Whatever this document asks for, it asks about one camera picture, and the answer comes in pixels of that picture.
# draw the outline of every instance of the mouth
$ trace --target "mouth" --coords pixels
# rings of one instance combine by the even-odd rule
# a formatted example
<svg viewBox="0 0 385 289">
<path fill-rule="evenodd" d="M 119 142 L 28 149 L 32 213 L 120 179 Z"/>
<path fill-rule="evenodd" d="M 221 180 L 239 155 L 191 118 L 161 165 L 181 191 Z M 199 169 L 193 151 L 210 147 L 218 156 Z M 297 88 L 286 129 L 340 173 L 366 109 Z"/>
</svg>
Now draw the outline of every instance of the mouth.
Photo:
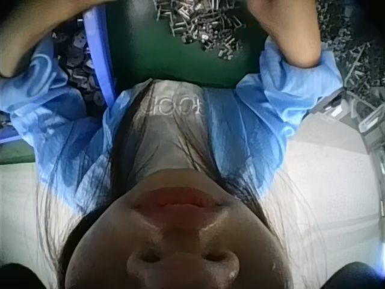
<svg viewBox="0 0 385 289">
<path fill-rule="evenodd" d="M 218 222 L 224 207 L 194 188 L 173 187 L 150 191 L 133 209 L 159 230 L 201 231 Z"/>
</svg>

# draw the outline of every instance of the dark hair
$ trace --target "dark hair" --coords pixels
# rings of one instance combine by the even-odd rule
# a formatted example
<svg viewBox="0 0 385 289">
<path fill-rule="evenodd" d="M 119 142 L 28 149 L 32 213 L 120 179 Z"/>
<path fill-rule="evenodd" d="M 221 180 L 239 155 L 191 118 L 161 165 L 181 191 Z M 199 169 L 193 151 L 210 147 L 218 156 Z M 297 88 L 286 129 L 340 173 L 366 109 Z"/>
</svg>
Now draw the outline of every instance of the dark hair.
<svg viewBox="0 0 385 289">
<path fill-rule="evenodd" d="M 98 200 L 96 208 L 91 213 L 84 213 L 85 216 L 78 222 L 75 228 L 72 229 L 68 237 L 59 241 L 59 244 L 57 244 L 57 242 L 55 243 L 55 236 L 52 236 L 52 234 L 62 234 L 62 232 L 52 232 L 50 228 L 50 222 L 54 215 L 52 212 L 51 194 L 48 193 L 45 198 L 38 197 L 38 220 L 43 221 L 42 225 L 38 222 L 40 245 L 43 251 L 47 253 L 47 258 L 53 265 L 53 269 L 57 274 L 58 288 L 60 289 L 64 288 L 65 275 L 69 261 L 76 246 L 80 242 L 80 239 L 115 200 L 123 196 L 138 182 L 137 176 L 139 172 L 151 159 L 150 156 L 146 164 L 140 168 L 134 167 L 135 157 L 140 148 L 147 125 L 146 117 L 143 118 L 141 123 L 138 123 L 135 116 L 137 115 L 144 98 L 146 96 L 152 97 L 152 89 L 153 83 L 150 82 L 135 97 L 120 122 L 120 126 L 115 135 L 110 159 L 110 191 L 102 191 L 102 188 L 100 187 L 100 190 L 94 192 L 95 195 L 92 196 L 91 199 Z M 202 135 L 196 135 L 193 134 L 189 127 L 183 122 L 183 119 L 176 119 L 176 123 L 183 135 L 184 141 L 179 147 L 186 153 L 193 168 L 200 172 L 204 172 L 225 191 L 240 199 L 269 229 L 269 231 L 277 236 L 258 200 L 258 194 L 252 185 L 253 182 L 247 180 L 244 176 L 223 176 L 220 172 L 218 165 L 215 162 L 212 144 L 209 138 L 210 128 L 207 127 L 206 132 Z M 121 168 L 122 156 L 125 156 L 125 169 Z M 53 184 L 54 176 L 51 178 L 50 183 Z M 86 207 L 82 207 L 80 208 L 80 211 L 89 212 L 90 210 Z"/>
</svg>

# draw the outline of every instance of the woman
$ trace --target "woman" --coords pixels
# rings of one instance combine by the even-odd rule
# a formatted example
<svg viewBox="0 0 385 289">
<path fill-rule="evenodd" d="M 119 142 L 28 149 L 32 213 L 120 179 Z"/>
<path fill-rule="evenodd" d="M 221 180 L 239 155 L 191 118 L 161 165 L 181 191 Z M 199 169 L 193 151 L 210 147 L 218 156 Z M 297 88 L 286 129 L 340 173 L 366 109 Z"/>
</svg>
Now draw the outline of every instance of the woman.
<svg viewBox="0 0 385 289">
<path fill-rule="evenodd" d="M 270 38 L 260 74 L 234 90 L 148 81 L 90 118 L 48 39 L 14 74 L 52 27 L 97 2 L 29 1 L 1 30 L 0 109 L 34 147 L 41 180 L 85 216 L 63 246 L 59 286 L 290 287 L 258 200 L 306 112 L 342 86 L 314 0 L 248 1 Z"/>
</svg>

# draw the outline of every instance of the hand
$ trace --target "hand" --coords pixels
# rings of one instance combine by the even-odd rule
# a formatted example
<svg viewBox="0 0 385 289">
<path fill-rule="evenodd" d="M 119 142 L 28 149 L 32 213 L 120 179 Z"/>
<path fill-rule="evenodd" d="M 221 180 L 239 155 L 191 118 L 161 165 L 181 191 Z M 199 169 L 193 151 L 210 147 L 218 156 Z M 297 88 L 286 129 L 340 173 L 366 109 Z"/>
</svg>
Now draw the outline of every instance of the hand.
<svg viewBox="0 0 385 289">
<path fill-rule="evenodd" d="M 0 73 L 13 76 L 21 58 L 46 33 L 93 5 L 115 0 L 27 0 L 0 27 Z"/>
<path fill-rule="evenodd" d="M 247 5 L 289 63 L 318 64 L 321 37 L 315 0 L 247 0 Z"/>
</svg>

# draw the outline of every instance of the nose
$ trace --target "nose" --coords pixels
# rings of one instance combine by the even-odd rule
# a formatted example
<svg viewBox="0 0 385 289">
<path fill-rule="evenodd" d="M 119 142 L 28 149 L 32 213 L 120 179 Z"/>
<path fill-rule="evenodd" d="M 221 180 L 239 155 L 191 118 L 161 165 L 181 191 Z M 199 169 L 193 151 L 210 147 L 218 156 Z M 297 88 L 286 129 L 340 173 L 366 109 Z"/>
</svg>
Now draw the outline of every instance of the nose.
<svg viewBox="0 0 385 289">
<path fill-rule="evenodd" d="M 133 253 L 127 261 L 127 273 L 141 280 L 146 289 L 225 289 L 239 272 L 239 260 L 229 250 L 162 254 Z"/>
</svg>

